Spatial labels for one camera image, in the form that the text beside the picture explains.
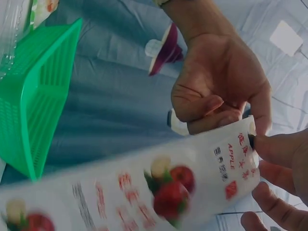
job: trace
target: plastic bag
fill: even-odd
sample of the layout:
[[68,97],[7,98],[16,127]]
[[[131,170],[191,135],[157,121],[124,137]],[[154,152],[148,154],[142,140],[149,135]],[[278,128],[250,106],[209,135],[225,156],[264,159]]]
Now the plastic bag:
[[22,0],[0,1],[0,80],[13,65],[14,52],[20,33]]
[[[8,188],[0,191],[0,212],[8,225],[21,222],[20,211],[26,220],[37,216],[61,231],[194,230],[260,182],[258,155],[248,136],[254,132],[249,117],[35,185]],[[12,205],[17,212],[5,212]]]
[[41,25],[56,9],[59,0],[33,0],[30,16],[30,30],[35,30]]

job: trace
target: green plastic basket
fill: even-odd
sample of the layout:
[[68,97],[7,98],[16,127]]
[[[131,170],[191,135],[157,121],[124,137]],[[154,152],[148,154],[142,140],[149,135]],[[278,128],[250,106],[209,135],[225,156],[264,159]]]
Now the green plastic basket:
[[32,180],[42,176],[68,95],[81,25],[30,33],[0,82],[0,157]]

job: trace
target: red logo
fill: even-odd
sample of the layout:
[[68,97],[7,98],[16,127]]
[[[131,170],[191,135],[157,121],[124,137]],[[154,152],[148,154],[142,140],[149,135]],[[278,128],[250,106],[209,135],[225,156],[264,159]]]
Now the red logo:
[[237,194],[237,185],[236,181],[232,181],[229,185],[225,188],[226,192],[226,199],[231,200]]

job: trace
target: hand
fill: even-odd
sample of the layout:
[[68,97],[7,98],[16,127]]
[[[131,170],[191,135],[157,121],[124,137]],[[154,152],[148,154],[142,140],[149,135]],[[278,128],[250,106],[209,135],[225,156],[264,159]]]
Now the hand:
[[171,99],[191,134],[238,121],[246,102],[257,134],[264,135],[271,126],[269,82],[239,37],[202,34],[190,40]]
[[[261,176],[299,196],[308,205],[308,129],[291,135],[257,136],[255,149],[264,159],[259,165]],[[275,196],[266,183],[260,183],[252,195],[261,209],[283,229],[308,230],[308,212]],[[246,231],[267,230],[253,212],[245,213],[241,222]]]
[[163,6],[188,46],[172,93],[177,117],[191,134],[242,118],[251,104],[257,134],[271,126],[270,85],[253,52],[212,0],[171,0]]

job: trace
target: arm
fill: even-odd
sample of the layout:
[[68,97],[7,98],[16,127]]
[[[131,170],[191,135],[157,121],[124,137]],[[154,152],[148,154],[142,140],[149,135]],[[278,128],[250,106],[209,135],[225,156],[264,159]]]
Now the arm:
[[162,8],[177,25],[186,43],[200,34],[237,36],[213,0],[170,0]]

